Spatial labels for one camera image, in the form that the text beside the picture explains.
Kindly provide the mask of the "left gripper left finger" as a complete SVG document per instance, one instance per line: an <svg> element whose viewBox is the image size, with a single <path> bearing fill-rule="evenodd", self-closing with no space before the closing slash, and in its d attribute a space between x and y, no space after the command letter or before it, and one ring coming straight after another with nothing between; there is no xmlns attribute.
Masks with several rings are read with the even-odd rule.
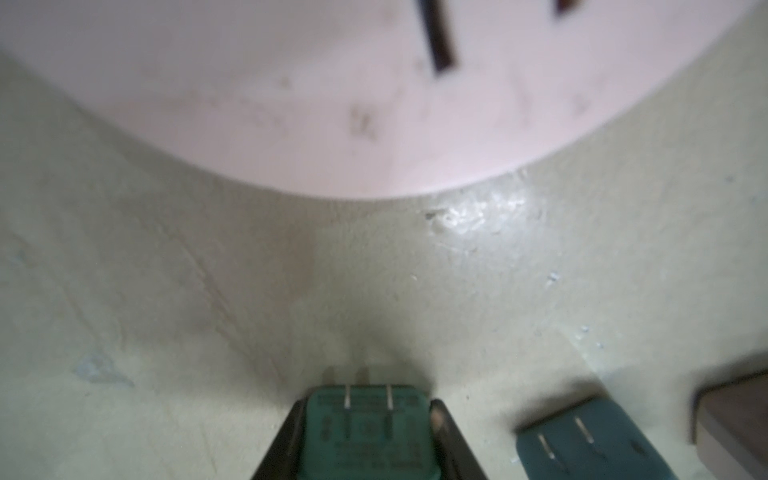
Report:
<svg viewBox="0 0 768 480"><path fill-rule="evenodd" d="M252 480L296 480L306 425L307 399L297 400L258 465Z"/></svg>

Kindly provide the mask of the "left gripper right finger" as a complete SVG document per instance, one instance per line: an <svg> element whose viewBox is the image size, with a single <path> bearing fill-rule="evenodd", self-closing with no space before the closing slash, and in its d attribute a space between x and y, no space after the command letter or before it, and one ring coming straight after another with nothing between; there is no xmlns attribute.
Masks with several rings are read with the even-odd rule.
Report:
<svg viewBox="0 0 768 480"><path fill-rule="evenodd" d="M442 400L430 401L429 417L441 478L487 480L487 475Z"/></svg>

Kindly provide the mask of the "green plug adapter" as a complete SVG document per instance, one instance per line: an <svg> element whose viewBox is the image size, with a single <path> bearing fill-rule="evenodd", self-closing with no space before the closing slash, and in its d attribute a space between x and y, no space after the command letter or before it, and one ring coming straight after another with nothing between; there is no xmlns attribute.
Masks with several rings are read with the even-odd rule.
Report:
<svg viewBox="0 0 768 480"><path fill-rule="evenodd" d="M329 386L307 400L299 479L439 479L430 402L411 386Z"/></svg>

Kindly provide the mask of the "pink plug adapter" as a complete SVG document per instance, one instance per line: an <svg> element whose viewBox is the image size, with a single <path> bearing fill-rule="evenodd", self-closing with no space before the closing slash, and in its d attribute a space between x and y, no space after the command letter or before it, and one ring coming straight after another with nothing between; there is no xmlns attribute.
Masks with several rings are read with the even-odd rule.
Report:
<svg viewBox="0 0 768 480"><path fill-rule="evenodd" d="M705 391L695 416L698 458L717 479L767 477L767 374Z"/></svg>

